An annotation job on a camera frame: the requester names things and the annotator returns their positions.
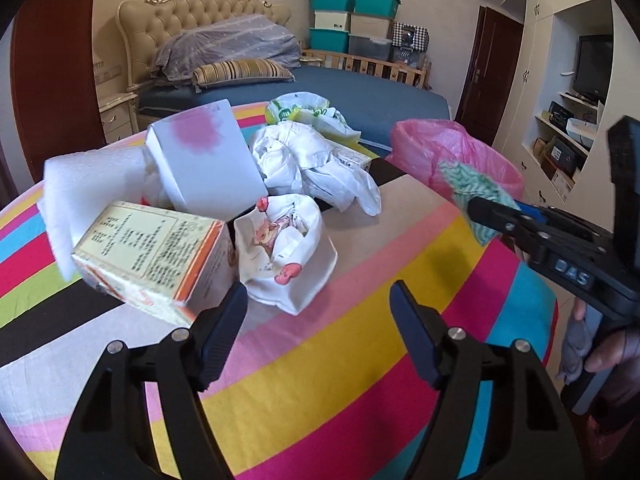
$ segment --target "teal storage bin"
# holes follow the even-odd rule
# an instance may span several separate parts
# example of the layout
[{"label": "teal storage bin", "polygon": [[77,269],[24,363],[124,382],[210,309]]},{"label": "teal storage bin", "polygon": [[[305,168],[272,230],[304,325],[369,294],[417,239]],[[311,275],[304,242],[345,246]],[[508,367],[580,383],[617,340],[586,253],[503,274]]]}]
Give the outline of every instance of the teal storage bin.
[{"label": "teal storage bin", "polygon": [[353,11],[354,0],[311,0],[312,10]]},{"label": "teal storage bin", "polygon": [[394,19],[400,0],[355,0],[355,12]]},{"label": "teal storage bin", "polygon": [[310,28],[309,43],[313,50],[346,53],[349,49],[349,33],[330,28]]}]

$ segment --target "storage bin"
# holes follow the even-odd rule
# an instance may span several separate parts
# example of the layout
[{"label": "storage bin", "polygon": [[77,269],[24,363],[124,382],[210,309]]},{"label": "storage bin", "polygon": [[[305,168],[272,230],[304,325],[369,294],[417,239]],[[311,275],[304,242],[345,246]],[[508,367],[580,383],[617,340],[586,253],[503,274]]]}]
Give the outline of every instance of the storage bin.
[{"label": "storage bin", "polygon": [[355,12],[394,19],[400,0],[355,0]]},{"label": "storage bin", "polygon": [[350,31],[350,14],[333,10],[316,10],[315,28]]},{"label": "storage bin", "polygon": [[314,50],[347,52],[349,48],[349,33],[328,28],[310,28],[309,43]]},{"label": "storage bin", "polygon": [[353,10],[354,0],[311,0],[313,10]]},{"label": "storage bin", "polygon": [[349,54],[388,61],[391,56],[391,40],[371,39],[350,34]]},{"label": "storage bin", "polygon": [[362,14],[351,15],[351,34],[364,38],[391,38],[393,20]]}]

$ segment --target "striped pillow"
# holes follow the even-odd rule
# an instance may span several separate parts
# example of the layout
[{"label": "striped pillow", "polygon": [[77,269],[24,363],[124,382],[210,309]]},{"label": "striped pillow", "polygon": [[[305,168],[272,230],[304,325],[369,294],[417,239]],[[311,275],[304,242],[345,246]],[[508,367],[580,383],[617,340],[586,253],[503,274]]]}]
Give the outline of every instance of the striped pillow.
[{"label": "striped pillow", "polygon": [[202,65],[191,77],[196,92],[213,86],[234,86],[271,81],[295,81],[293,74],[269,59],[239,59]]}]

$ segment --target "blue bed sheet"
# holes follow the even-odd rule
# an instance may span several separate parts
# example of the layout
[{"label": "blue bed sheet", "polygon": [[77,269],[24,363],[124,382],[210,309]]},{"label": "blue bed sheet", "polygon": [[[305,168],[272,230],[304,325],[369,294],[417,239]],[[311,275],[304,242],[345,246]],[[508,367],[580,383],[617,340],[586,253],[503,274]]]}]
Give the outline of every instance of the blue bed sheet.
[{"label": "blue bed sheet", "polygon": [[196,94],[192,87],[156,87],[140,94],[139,113],[151,117],[167,117],[187,108],[228,99],[232,106],[270,101],[279,95],[296,91],[320,94],[338,108],[362,138],[373,143],[374,151],[389,146],[389,133],[394,124],[405,119],[449,119],[444,97],[409,85],[366,74],[344,72],[317,66],[301,66],[292,70],[294,82],[259,83],[212,88]]}]

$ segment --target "wooden bed rail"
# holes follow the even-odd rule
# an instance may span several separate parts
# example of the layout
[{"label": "wooden bed rail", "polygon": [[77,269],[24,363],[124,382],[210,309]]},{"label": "wooden bed rail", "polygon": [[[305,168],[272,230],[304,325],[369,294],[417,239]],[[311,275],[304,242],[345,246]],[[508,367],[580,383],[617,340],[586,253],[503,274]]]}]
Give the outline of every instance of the wooden bed rail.
[{"label": "wooden bed rail", "polygon": [[382,79],[398,81],[416,88],[431,89],[429,86],[431,61],[425,63],[423,70],[418,70],[400,63],[352,56],[341,52],[329,52],[327,50],[305,49],[302,51],[302,56],[303,59],[305,57],[317,59],[320,66],[327,68],[360,72],[361,74],[369,74]]}]

